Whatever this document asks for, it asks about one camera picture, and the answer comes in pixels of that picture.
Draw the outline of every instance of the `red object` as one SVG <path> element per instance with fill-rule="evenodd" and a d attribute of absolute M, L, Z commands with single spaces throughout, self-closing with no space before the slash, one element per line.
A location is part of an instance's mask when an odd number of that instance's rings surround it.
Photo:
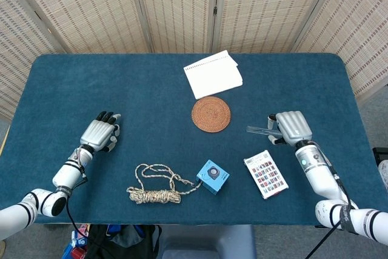
<path fill-rule="evenodd" d="M 86 256 L 86 251 L 82 248 L 74 248 L 70 255 L 72 256 L 73 259 L 84 259 Z"/>

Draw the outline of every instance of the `bag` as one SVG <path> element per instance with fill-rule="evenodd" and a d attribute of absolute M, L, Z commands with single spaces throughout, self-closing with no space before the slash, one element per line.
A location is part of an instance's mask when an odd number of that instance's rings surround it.
<path fill-rule="evenodd" d="M 157 227 L 159 235 L 154 248 L 152 241 L 154 225 L 136 227 L 126 225 L 120 232 L 108 238 L 107 225 L 92 224 L 89 229 L 85 259 L 155 259 L 158 256 L 159 237 L 162 233 L 160 226 Z"/>

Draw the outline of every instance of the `robotic arm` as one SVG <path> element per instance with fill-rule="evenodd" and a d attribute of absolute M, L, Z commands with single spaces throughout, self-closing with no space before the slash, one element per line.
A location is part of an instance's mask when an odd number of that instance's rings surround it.
<path fill-rule="evenodd" d="M 110 152 L 116 146 L 120 127 L 114 123 L 119 118 L 119 114 L 101 112 L 90 123 L 81 137 L 81 145 L 54 176 L 54 192 L 34 189 L 20 203 L 0 210 L 0 241 L 33 224 L 38 214 L 55 217 L 62 212 L 73 189 L 87 182 L 85 168 L 93 154 L 100 150 Z"/>
<path fill-rule="evenodd" d="M 278 130 L 273 130 L 277 123 Z M 360 234 L 388 245 L 388 214 L 375 209 L 358 209 L 349 199 L 339 175 L 317 143 L 312 141 L 312 131 L 303 114 L 282 112 L 269 115 L 268 129 L 248 127 L 247 131 L 268 135 L 272 144 L 289 144 L 296 147 L 298 159 L 314 192 L 328 200 L 318 202 L 315 215 L 325 227 Z"/>

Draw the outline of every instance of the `blue tablecloth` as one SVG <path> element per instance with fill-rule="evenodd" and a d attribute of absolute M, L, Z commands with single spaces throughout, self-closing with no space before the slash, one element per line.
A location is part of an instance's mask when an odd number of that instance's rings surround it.
<path fill-rule="evenodd" d="M 315 195 L 290 146 L 273 146 L 246 126 L 265 127 L 267 116 L 300 110 L 359 207 L 388 210 L 388 196 L 369 147 L 342 60 L 331 54 L 232 54 L 244 84 L 217 94 L 232 119 L 220 133 L 191 120 L 196 102 L 183 67 L 206 55 L 45 55 L 32 65 L 0 159 L 0 209 L 30 190 L 54 190 L 52 178 L 92 119 L 121 113 L 121 136 L 111 153 L 97 153 L 89 182 L 74 191 L 77 222 L 144 224 L 316 224 Z M 243 159 L 267 149 L 289 184 L 268 200 Z M 183 178 L 208 160 L 230 174 L 217 195 L 204 187 L 181 204 L 142 204 L 126 188 L 138 187 L 139 163 L 163 163 Z M 146 189 L 169 188 L 167 180 Z M 177 184 L 179 190 L 187 187 Z M 69 222 L 39 216 L 39 223 Z"/>

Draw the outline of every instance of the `rope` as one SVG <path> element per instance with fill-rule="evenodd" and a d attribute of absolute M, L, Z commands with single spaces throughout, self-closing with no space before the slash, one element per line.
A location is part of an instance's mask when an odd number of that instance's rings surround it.
<path fill-rule="evenodd" d="M 156 178 L 156 177 L 163 177 L 167 178 L 170 183 L 170 190 L 144 190 L 144 185 L 141 182 L 139 176 L 138 176 L 138 169 L 141 166 L 145 166 L 145 168 L 141 171 L 141 176 L 144 178 Z M 154 172 L 167 172 L 170 174 L 170 176 L 167 176 L 165 174 L 153 174 L 153 175 L 146 175 L 144 174 L 145 171 L 151 170 Z M 169 166 L 163 165 L 163 164 L 153 164 L 153 165 L 148 165 L 148 164 L 140 164 L 136 167 L 135 169 L 135 176 L 136 179 L 139 181 L 139 184 L 141 186 L 140 188 L 136 187 L 128 187 L 127 192 L 129 193 L 129 198 L 134 201 L 136 204 L 141 204 L 141 203 L 180 203 L 181 202 L 181 195 L 187 195 L 192 193 L 193 191 L 196 191 L 201 185 L 202 181 L 199 182 L 197 185 L 194 183 L 190 182 L 189 180 L 183 179 L 180 175 L 174 173 Z M 175 182 L 180 181 L 183 184 L 189 184 L 193 188 L 190 189 L 189 191 L 185 192 L 178 192 L 175 190 Z"/>

